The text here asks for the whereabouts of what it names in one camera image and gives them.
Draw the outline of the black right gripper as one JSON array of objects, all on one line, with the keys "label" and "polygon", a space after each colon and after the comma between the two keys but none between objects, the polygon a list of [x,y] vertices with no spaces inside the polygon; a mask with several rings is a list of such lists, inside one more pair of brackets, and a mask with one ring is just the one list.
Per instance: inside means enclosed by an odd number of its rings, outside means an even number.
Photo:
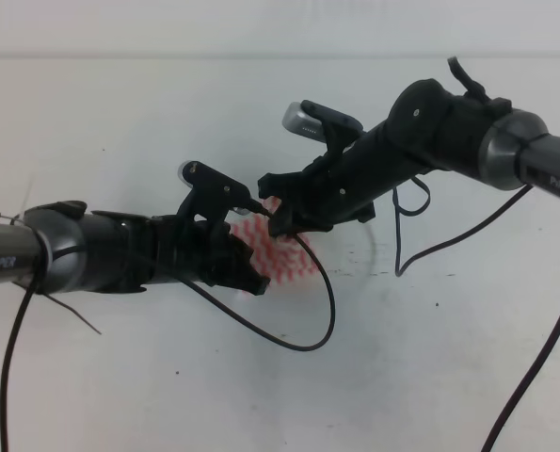
[{"label": "black right gripper", "polygon": [[292,208],[278,209],[269,217],[269,235],[327,233],[338,224],[373,219],[375,195],[365,184],[361,172],[349,168],[342,156],[328,154],[316,157],[302,171],[265,174],[258,181],[259,197]]}]

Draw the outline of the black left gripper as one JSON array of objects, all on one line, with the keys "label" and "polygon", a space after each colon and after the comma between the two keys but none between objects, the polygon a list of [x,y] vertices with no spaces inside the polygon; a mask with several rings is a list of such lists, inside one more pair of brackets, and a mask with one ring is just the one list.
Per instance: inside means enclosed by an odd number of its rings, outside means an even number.
[{"label": "black left gripper", "polygon": [[241,290],[261,296],[270,279],[251,267],[253,249],[230,232],[224,221],[195,221],[164,216],[152,220],[155,248],[153,283],[169,283],[179,275],[191,282]]}]

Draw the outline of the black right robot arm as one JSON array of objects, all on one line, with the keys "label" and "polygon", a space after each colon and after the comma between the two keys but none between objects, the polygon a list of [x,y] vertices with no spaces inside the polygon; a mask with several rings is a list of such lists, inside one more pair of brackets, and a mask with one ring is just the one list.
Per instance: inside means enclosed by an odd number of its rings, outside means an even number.
[{"label": "black right robot arm", "polygon": [[270,234],[327,232],[341,223],[367,222],[377,198],[433,170],[500,190],[535,186],[560,198],[560,137],[538,115],[488,97],[456,58],[448,65],[463,94],[433,79],[416,81],[371,129],[311,101],[289,105],[284,128],[327,149],[301,171],[268,173],[259,180],[260,197],[280,201],[268,223]]}]

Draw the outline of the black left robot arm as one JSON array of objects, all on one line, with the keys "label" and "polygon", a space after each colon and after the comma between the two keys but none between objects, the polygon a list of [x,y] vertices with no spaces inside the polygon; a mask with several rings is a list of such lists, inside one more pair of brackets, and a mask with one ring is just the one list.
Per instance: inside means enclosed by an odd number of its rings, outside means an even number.
[{"label": "black left robot arm", "polygon": [[186,212],[143,217],[55,202],[22,218],[0,214],[0,283],[29,283],[45,294],[134,294],[152,284],[199,282],[258,296],[269,280],[250,263],[252,248],[222,219]]}]

